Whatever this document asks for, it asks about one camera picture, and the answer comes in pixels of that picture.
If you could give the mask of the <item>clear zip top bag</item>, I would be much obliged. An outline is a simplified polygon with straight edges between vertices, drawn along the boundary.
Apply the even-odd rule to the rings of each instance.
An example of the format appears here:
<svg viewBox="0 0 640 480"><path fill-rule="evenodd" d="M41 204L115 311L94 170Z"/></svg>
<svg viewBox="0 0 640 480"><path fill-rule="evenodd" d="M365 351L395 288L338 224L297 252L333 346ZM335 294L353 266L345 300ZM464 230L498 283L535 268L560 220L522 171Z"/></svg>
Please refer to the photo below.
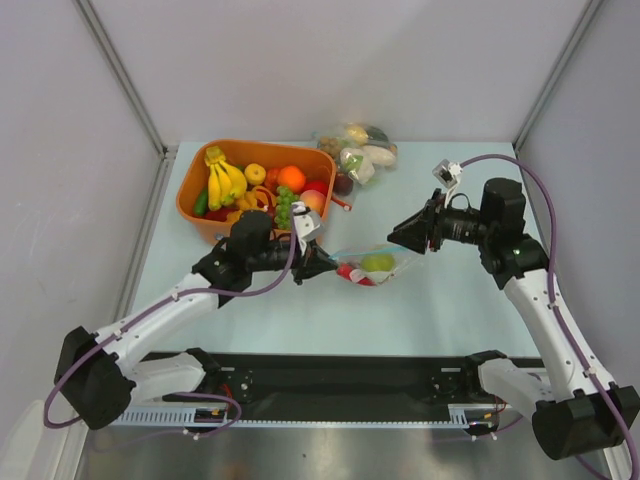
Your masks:
<svg viewBox="0 0 640 480"><path fill-rule="evenodd" d="M343 249L330 256L338 264L336 273L344 280L365 287L377 287L400 276L423 257L395 244Z"/></svg>

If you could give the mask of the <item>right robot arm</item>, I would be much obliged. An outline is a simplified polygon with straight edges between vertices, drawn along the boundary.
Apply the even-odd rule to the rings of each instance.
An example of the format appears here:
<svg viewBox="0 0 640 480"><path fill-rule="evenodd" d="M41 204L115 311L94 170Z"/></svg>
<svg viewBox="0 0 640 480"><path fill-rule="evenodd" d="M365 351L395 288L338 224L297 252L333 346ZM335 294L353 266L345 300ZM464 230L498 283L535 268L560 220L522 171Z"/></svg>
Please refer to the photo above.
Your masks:
<svg viewBox="0 0 640 480"><path fill-rule="evenodd" d="M485 271L523 319L548 379L541 381L496 350L467 356L461 376L473 401L494 395L530 421L553 460L621 445L639 413L634 387L619 386L597 360L557 285L549 257L525 233L526 199L519 182L492 178L479 208L457 209L434 191L425 206L395 226L388 241L418 254L446 240L477 247Z"/></svg>

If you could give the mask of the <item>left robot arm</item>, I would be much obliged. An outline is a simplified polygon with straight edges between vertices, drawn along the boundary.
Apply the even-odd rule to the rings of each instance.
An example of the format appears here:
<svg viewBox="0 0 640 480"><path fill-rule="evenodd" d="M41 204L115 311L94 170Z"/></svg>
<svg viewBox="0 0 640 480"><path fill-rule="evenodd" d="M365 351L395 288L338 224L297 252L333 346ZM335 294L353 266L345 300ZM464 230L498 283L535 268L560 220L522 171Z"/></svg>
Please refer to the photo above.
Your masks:
<svg viewBox="0 0 640 480"><path fill-rule="evenodd" d="M302 284L338 264L317 243L321 216L304 202L290 209L291 231L271 234L263 211L241 215L219 241L160 299L144 310L89 332L78 327L63 342L54 388L45 405L62 395L91 430L102 429L138 402L174 396L179 400L222 401L221 368L199 348L160 360L148 354L189 322L235 298L274 290L286 276Z"/></svg>

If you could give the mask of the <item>red fake chili pepper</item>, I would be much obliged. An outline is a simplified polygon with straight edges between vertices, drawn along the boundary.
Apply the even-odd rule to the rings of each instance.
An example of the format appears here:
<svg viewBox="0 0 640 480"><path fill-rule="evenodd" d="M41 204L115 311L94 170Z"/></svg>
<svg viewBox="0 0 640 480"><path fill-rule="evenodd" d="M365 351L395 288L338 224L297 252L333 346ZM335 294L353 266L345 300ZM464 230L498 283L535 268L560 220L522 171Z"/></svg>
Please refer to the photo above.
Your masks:
<svg viewBox="0 0 640 480"><path fill-rule="evenodd" d="M336 270L341 278L357 285L375 287L377 283L363 273L362 270L346 263L342 263Z"/></svg>

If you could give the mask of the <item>green fake pear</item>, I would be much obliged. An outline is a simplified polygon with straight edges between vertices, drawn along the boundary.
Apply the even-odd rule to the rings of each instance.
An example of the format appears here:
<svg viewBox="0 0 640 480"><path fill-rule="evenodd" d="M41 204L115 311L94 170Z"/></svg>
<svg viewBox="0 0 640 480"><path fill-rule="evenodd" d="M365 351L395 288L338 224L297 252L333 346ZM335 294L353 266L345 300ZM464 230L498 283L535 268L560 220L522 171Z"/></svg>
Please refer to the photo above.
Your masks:
<svg viewBox="0 0 640 480"><path fill-rule="evenodd" d="M395 258L389 253L369 254L360 261L361 269L366 272L392 272L395 266Z"/></svg>

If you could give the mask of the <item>fake peach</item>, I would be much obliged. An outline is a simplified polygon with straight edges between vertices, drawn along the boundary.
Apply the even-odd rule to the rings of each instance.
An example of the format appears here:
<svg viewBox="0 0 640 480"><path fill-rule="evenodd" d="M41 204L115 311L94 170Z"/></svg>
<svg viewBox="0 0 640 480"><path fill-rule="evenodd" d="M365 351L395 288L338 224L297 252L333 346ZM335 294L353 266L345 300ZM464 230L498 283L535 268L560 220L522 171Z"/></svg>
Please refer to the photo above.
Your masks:
<svg viewBox="0 0 640 480"><path fill-rule="evenodd" d="M302 192L299 196L299 200L304 202L311 210L317 212L319 215L324 213L324 207L327 197L320 191L310 189Z"/></svg>

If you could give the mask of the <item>green fake grapes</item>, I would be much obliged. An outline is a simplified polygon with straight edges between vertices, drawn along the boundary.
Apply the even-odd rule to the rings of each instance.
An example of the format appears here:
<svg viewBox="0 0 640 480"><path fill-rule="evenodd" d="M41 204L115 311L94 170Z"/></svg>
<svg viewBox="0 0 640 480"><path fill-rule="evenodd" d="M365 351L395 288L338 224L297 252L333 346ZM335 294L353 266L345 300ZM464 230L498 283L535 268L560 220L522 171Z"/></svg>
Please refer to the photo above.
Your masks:
<svg viewBox="0 0 640 480"><path fill-rule="evenodd" d="M276 193L275 225L280 230L289 230L291 228L291 206L299 200L299 196L285 186L279 186Z"/></svg>

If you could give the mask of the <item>red fake apple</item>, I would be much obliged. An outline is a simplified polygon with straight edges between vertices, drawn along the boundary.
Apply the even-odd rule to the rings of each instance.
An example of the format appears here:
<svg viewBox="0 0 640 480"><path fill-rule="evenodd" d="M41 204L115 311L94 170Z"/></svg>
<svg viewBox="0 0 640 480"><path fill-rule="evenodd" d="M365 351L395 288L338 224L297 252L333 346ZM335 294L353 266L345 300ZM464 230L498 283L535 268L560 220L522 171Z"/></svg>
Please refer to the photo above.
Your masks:
<svg viewBox="0 0 640 480"><path fill-rule="evenodd" d="M328 184L320 181L320 180L314 180L314 181L310 181L308 183L305 184L304 188L303 188L304 192L307 191L316 191L319 192L320 194L327 196L328 192L329 192L329 188L328 188Z"/></svg>

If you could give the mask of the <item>dark red fake plum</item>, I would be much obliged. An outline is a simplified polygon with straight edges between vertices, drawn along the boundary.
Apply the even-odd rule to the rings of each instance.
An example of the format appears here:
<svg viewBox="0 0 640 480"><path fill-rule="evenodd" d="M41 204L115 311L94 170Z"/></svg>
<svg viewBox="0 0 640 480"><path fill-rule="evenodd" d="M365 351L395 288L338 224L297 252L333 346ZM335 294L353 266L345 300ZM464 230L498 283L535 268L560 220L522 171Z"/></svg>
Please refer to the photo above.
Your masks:
<svg viewBox="0 0 640 480"><path fill-rule="evenodd" d="M334 179L333 193L337 196L349 196L354 189L354 181L345 173L337 173Z"/></svg>

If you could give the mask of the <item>fake orange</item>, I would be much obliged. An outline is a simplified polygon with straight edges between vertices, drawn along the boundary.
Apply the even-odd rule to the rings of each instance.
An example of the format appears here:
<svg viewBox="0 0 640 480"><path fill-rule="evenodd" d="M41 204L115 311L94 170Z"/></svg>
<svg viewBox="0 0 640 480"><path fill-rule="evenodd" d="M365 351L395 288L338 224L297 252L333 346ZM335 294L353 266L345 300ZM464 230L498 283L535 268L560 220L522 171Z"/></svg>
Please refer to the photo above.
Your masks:
<svg viewBox="0 0 640 480"><path fill-rule="evenodd" d="M281 187L286 187L294 194L299 194L306 184L306 175L295 165L283 167L277 175L277 183Z"/></svg>

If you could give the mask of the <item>yellow fake apple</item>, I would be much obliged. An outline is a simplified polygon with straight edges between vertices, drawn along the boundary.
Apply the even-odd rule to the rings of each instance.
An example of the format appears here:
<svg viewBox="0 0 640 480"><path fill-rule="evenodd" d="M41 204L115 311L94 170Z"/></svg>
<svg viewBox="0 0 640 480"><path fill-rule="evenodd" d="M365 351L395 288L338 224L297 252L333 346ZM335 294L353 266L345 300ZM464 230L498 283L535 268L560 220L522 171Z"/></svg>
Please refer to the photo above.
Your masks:
<svg viewBox="0 0 640 480"><path fill-rule="evenodd" d="M262 185L266 179L266 169L257 163L251 163L244 169L246 181L253 186Z"/></svg>

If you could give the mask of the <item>yellow fake banana bunch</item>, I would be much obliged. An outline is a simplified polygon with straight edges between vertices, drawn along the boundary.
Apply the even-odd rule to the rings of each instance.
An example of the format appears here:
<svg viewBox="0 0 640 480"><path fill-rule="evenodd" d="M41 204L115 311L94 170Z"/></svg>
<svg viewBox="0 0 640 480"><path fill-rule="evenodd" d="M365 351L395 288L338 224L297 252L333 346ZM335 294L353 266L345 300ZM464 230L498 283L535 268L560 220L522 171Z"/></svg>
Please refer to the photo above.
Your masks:
<svg viewBox="0 0 640 480"><path fill-rule="evenodd" d="M244 196L248 186L244 173L227 162L226 155L218 146L205 149L204 161L210 171L207 191L211 211L229 207Z"/></svg>

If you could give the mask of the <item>orange plastic bin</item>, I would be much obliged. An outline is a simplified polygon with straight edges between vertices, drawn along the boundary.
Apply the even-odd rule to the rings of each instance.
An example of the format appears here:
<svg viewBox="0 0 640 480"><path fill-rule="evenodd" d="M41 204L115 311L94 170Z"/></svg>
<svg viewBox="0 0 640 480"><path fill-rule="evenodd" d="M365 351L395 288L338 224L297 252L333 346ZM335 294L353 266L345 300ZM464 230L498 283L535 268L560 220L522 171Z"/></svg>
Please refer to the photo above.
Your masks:
<svg viewBox="0 0 640 480"><path fill-rule="evenodd" d="M220 147L231 164L237 167L246 167L250 163L258 163L269 168L295 165L309 180L323 181L327 185L328 193L321 218L327 222L336 175L336 166L328 154L304 146L234 139L214 140L200 146L193 155L176 196L178 212L195 227L206 243L215 245L223 236L228 236L231 229L229 222L207 220L193 215L197 197L206 186L209 177L204 160L206 149L213 146Z"/></svg>

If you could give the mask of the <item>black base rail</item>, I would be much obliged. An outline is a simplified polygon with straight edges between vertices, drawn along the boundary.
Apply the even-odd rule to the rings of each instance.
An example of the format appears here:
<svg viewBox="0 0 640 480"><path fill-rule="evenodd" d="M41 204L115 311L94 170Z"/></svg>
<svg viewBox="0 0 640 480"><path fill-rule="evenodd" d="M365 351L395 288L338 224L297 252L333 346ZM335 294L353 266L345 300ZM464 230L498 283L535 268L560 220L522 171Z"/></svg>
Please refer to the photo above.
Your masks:
<svg viewBox="0 0 640 480"><path fill-rule="evenodd" d="M445 421L453 405L493 420L506 406L471 388L461 357L191 354L206 371L202 393L228 393L244 421Z"/></svg>

